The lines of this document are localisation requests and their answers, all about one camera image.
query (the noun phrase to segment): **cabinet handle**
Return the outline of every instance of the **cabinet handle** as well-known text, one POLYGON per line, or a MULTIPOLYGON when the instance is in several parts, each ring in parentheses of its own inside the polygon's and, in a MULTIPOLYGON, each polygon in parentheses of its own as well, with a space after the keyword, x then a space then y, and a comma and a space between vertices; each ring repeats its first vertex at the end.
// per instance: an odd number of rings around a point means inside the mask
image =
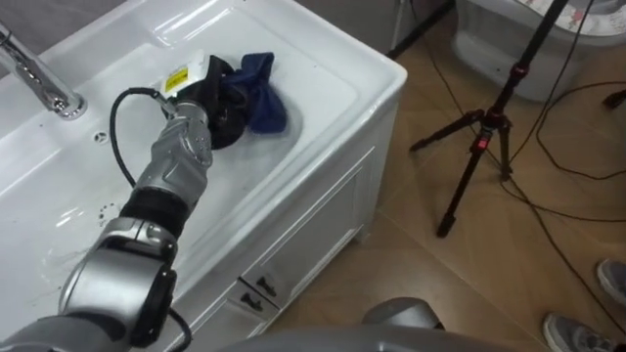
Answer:
POLYGON ((254 301, 252 299, 252 296, 250 296, 249 293, 245 293, 242 296, 241 301, 245 304, 247 304, 250 308, 254 309, 257 312, 262 312, 263 311, 263 306, 261 306, 261 301, 254 301))
POLYGON ((267 294, 269 294, 272 297, 276 297, 276 290, 271 287, 269 284, 267 284, 267 281, 265 280, 265 277, 261 277, 261 279, 259 279, 256 284, 265 289, 265 292, 267 292, 267 294))

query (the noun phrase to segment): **chrome faucet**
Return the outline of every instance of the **chrome faucet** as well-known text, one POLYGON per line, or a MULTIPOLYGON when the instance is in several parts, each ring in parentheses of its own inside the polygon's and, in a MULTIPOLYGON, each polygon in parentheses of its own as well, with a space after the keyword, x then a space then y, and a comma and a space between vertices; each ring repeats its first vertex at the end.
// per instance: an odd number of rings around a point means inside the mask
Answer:
POLYGON ((28 86, 47 110, 60 118, 73 120, 87 110, 87 101, 72 91, 2 23, 0 63, 28 86))

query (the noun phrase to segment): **sink basin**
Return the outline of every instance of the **sink basin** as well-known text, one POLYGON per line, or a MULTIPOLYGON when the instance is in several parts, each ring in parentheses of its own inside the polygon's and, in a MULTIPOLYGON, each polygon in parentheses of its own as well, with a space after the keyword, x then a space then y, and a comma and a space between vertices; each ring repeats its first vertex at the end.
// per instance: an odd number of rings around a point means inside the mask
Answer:
MULTIPOLYGON (((273 136, 246 132, 214 152, 207 190, 179 241, 177 296, 385 109, 372 101, 397 93, 406 72, 302 14, 291 0, 124 3, 42 55, 89 102, 71 122, 39 107, 15 77, 0 80, 0 311, 12 317, 0 323, 0 338, 56 312, 67 274, 128 199, 107 140, 111 104, 126 88, 154 85, 198 49, 232 66, 247 53, 276 56, 271 84, 289 127, 273 136)), ((148 98, 120 108, 118 141, 136 177, 163 126, 148 98)))

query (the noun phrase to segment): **tripod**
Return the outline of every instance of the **tripod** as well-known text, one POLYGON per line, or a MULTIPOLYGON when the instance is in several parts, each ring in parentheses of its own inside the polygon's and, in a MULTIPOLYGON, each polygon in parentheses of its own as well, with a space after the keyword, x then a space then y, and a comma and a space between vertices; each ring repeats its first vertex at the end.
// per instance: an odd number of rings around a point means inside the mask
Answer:
POLYGON ((495 132, 500 134, 500 178, 502 181, 508 181, 511 178, 513 170, 511 169, 511 160, 509 156, 509 135, 511 133, 512 124, 505 115, 504 110, 513 96, 515 87, 528 74, 530 63, 535 58, 537 52, 541 48, 541 45, 548 37, 550 30, 557 22, 559 14, 565 5, 567 5, 567 2, 568 0, 554 0, 543 20, 537 27, 534 35, 530 39, 530 42, 521 55, 521 58, 512 67, 507 83, 491 108, 487 111, 475 110, 466 112, 458 120, 433 133, 430 137, 418 141, 411 147, 410 152, 415 152, 435 141, 446 138, 465 127, 469 127, 476 122, 480 123, 480 131, 477 133, 476 138, 469 147, 471 157, 469 158, 468 166, 463 172, 463 176, 461 177, 461 181, 452 196, 450 205, 448 205, 448 209, 446 210, 446 213, 437 228, 437 236, 439 238, 447 237, 452 229, 452 226, 457 220, 455 212, 459 207, 461 198, 470 183, 471 176, 473 175, 480 158, 489 147, 489 143, 491 142, 491 138, 495 132))

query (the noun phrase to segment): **sneaker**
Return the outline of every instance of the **sneaker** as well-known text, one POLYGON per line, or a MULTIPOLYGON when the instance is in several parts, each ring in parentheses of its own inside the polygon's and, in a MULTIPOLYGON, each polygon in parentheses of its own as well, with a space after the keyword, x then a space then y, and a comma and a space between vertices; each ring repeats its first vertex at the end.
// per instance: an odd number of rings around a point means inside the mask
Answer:
POLYGON ((596 273, 604 291, 626 307, 626 264, 606 259, 598 264, 596 273))
POLYGON ((615 343, 574 320, 549 314, 544 320, 544 337, 554 352, 612 352, 615 343))

